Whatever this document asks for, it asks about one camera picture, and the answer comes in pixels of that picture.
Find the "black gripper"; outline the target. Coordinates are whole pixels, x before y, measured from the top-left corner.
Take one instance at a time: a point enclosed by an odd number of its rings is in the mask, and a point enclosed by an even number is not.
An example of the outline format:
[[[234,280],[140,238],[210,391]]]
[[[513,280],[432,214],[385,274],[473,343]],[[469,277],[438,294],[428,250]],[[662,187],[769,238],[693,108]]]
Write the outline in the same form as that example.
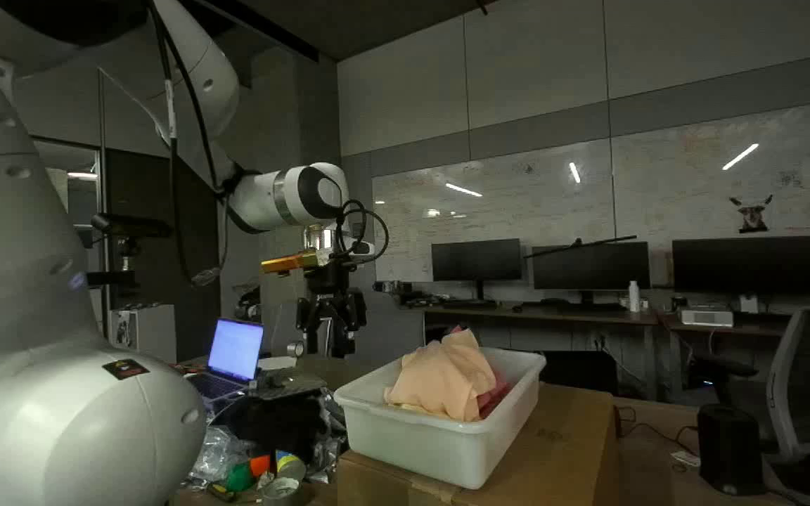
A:
[[[358,349],[358,328],[365,322],[365,298],[349,287],[349,266],[319,266],[304,273],[307,294],[299,300],[299,325],[307,332],[307,354],[327,352],[330,319],[331,354],[349,356]]]

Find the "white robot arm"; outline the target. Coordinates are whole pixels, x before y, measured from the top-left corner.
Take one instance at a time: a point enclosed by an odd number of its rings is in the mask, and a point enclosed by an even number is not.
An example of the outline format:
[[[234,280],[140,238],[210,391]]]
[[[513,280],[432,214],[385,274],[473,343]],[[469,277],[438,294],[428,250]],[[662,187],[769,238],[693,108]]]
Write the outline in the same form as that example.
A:
[[[327,225],[349,200],[334,162],[252,175],[217,155],[240,80],[181,0],[0,0],[0,506],[167,506],[200,454],[196,388],[99,335],[84,248],[11,94],[140,26],[184,79],[154,128],[240,228]]]

